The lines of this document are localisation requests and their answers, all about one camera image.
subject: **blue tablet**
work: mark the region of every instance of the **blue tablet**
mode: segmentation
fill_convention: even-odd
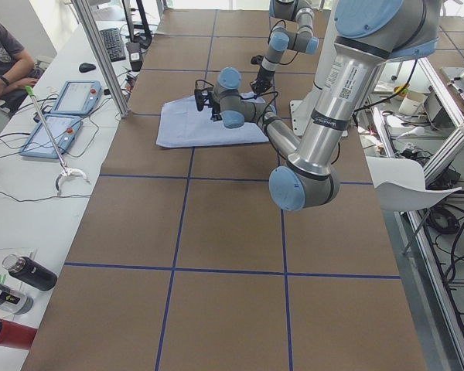
[[[102,93],[100,81],[67,81],[50,113],[87,116]]]
[[[76,138],[82,121],[77,116],[46,114],[46,123],[61,153],[64,153]],[[57,158],[55,148],[41,123],[37,124],[19,152],[25,157]]]

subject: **wristwatch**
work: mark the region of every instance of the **wristwatch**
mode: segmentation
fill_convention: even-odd
[[[6,78],[4,78],[3,76],[0,76],[0,80],[2,80],[4,83],[5,83],[5,86],[7,87],[8,85],[10,85],[10,81],[8,81]]]

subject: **green handle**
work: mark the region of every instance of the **green handle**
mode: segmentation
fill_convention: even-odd
[[[25,89],[30,97],[34,96],[34,93],[32,92],[32,88],[29,85],[27,85]]]

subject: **white desk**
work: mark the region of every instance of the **white desk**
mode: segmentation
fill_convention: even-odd
[[[99,22],[100,29],[120,27],[120,22]],[[80,73],[78,66],[82,62],[96,63],[90,50],[84,30],[80,26],[69,42],[58,53],[34,91],[38,99],[46,98],[51,93],[59,93],[66,80],[99,80],[106,87],[101,71],[96,69],[89,73]],[[130,69],[128,58],[113,63],[116,75]],[[24,104],[30,103],[26,98]],[[30,132],[36,123],[32,120],[32,106],[14,116],[3,134],[16,131]],[[91,119],[100,126],[93,143],[80,158],[66,155],[70,167],[80,168],[87,173],[90,184],[82,178],[69,177],[61,183],[63,196],[80,194],[90,195],[101,163],[107,155],[111,141],[117,130],[120,116],[113,100],[108,101]],[[95,132],[95,126],[84,120],[77,139],[69,149],[74,155],[80,154],[87,146]],[[25,141],[21,137],[11,142],[19,147]],[[14,151],[0,144],[0,156]],[[18,199],[38,199],[56,195],[55,179],[60,174],[58,161],[42,161],[13,155],[0,159],[0,190]],[[88,203],[88,198],[51,199],[38,203],[18,203],[0,195],[0,249],[28,247],[36,249],[36,260],[52,271],[59,273],[70,249],[77,227]],[[52,291],[42,292],[24,285],[25,293],[31,296],[35,304],[30,312],[14,317],[14,321],[37,328],[43,318]],[[27,351],[0,346],[0,371],[17,371],[26,359]]]

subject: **computer mouse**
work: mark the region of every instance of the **computer mouse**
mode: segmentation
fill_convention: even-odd
[[[81,72],[81,73],[89,72],[89,71],[92,71],[92,70],[96,70],[96,66],[94,64],[81,63],[79,65],[79,72]]]

